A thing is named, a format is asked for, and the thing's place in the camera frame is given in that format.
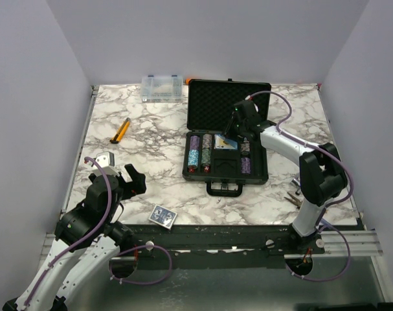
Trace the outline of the ace of spades card deck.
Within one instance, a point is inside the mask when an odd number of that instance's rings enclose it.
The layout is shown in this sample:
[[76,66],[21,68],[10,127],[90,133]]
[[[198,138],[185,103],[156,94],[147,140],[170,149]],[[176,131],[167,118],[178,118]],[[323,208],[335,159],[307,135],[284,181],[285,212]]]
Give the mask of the ace of spades card deck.
[[238,143],[220,134],[216,134],[214,148],[217,150],[237,150]]

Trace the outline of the blue tan 10 chip stack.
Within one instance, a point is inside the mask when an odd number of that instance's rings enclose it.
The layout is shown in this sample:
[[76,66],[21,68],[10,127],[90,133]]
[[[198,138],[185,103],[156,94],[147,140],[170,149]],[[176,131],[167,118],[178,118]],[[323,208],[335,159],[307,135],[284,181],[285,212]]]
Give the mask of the blue tan 10 chip stack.
[[248,157],[251,153],[251,147],[250,147],[250,143],[246,142],[246,143],[242,143],[241,144],[241,155],[243,157]]

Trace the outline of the purple 500 chip stack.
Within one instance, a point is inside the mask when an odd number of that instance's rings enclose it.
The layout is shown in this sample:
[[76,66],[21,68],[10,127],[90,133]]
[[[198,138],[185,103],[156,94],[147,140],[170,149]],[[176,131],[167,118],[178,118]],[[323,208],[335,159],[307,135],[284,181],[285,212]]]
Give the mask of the purple 500 chip stack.
[[241,158],[241,173],[242,174],[251,173],[251,159],[249,157]]

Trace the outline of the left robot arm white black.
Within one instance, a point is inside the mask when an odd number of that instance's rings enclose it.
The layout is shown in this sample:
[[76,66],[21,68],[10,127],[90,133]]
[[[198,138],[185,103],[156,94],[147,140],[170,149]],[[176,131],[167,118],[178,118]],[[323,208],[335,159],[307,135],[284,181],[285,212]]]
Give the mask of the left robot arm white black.
[[55,239],[34,280],[3,310],[66,310],[94,272],[137,246],[133,231],[112,221],[121,201],[146,192],[145,175],[131,164],[124,168],[129,182],[110,166],[89,176],[85,198],[56,224]]

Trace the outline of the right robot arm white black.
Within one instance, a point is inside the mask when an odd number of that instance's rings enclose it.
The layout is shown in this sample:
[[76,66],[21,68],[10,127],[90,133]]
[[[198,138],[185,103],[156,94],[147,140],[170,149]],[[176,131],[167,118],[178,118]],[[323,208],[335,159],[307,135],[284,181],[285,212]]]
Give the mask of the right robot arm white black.
[[309,236],[316,232],[326,209],[336,203],[335,199],[348,186],[336,147],[331,143],[311,143],[289,134],[262,119],[251,100],[233,105],[223,133],[232,140],[240,137],[260,143],[262,148],[280,154],[299,168],[303,200],[291,224],[295,233],[287,237],[287,247],[293,253],[303,253],[310,247]]

